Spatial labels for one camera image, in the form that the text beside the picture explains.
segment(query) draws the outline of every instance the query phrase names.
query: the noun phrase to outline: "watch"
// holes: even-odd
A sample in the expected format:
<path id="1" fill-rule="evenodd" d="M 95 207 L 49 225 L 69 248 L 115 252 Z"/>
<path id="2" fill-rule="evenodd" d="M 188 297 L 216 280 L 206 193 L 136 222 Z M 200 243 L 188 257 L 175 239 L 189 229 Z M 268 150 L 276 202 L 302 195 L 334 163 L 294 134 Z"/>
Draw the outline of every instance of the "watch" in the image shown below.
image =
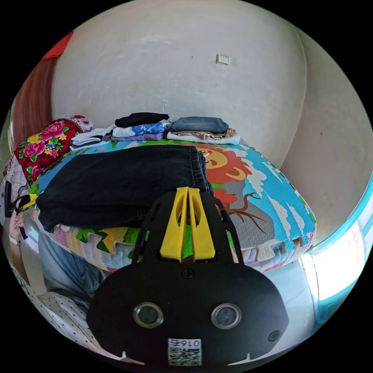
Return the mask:
<path id="1" fill-rule="evenodd" d="M 17 246 L 21 246 L 21 242 L 20 241 L 17 241 L 15 238 L 13 238 L 11 235 L 9 235 L 9 240 L 11 243 L 17 245 Z"/>

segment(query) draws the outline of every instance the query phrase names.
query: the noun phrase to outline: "bed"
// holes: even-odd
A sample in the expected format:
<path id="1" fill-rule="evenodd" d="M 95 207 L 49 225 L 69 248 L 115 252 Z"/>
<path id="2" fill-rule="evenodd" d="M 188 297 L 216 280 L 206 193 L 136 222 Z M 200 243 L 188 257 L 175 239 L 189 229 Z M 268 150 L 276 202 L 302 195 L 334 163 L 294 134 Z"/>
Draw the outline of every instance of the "bed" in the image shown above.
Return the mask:
<path id="1" fill-rule="evenodd" d="M 173 140 L 112 141 L 66 154 L 39 176 L 29 193 L 42 193 L 58 171 L 77 155 L 166 144 L 196 146 L 204 152 L 207 179 L 237 229 L 246 265 L 261 272 L 270 271 L 296 260 L 312 246 L 316 233 L 313 212 L 289 180 L 243 140 L 238 145 L 219 146 Z M 40 231 L 91 264 L 114 272 L 131 263 L 137 228 L 98 230 L 59 225 L 53 233 L 47 233 L 38 220 L 37 206 L 29 212 Z M 184 257 L 191 253 L 187 229 Z"/>

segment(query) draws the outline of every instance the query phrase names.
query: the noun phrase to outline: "screw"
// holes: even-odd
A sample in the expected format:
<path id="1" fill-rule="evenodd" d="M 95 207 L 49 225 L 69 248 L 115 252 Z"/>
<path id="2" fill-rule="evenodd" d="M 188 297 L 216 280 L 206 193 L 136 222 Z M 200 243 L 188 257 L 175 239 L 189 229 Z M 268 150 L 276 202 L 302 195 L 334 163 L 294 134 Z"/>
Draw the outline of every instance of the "screw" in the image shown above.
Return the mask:
<path id="1" fill-rule="evenodd" d="M 275 331 L 273 331 L 273 332 L 268 336 L 268 341 L 269 341 L 269 342 L 274 342 L 274 341 L 278 340 L 279 337 L 280 337 L 280 334 L 281 334 L 281 332 L 280 332 L 279 330 L 275 330 Z"/>
<path id="2" fill-rule="evenodd" d="M 183 272 L 181 273 L 181 275 L 183 276 L 183 278 L 185 278 L 186 280 L 189 280 L 193 277 L 193 271 L 189 268 L 183 270 Z"/>

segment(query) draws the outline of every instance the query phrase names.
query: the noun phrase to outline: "bright window light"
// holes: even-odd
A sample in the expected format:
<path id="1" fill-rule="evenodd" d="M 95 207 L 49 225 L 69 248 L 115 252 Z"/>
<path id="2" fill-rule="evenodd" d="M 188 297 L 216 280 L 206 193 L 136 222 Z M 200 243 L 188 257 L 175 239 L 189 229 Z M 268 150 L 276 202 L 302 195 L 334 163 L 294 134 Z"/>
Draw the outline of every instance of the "bright window light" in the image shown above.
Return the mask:
<path id="1" fill-rule="evenodd" d="M 304 254 L 300 258 L 300 262 L 303 265 L 303 269 L 305 271 L 308 285 L 310 287 L 310 291 L 314 300 L 319 299 L 319 284 L 317 282 L 317 274 L 314 261 L 312 259 L 312 255 Z"/>
<path id="2" fill-rule="evenodd" d="M 365 265 L 364 242 L 356 222 L 337 242 L 312 255 L 317 273 L 319 299 L 338 294 L 351 285 Z"/>

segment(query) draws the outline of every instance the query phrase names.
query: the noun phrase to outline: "hand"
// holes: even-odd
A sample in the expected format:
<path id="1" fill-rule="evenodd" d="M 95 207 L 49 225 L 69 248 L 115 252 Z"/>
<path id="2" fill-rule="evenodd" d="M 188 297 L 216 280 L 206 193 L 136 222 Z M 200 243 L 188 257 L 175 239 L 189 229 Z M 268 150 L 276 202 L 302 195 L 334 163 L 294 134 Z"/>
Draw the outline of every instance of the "hand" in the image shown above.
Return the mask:
<path id="1" fill-rule="evenodd" d="M 10 218 L 9 222 L 9 234 L 19 241 L 19 237 L 21 236 L 21 227 L 24 227 L 24 216 L 23 211 L 21 211 L 19 214 L 16 213 L 15 210 L 13 210 L 12 217 Z"/>

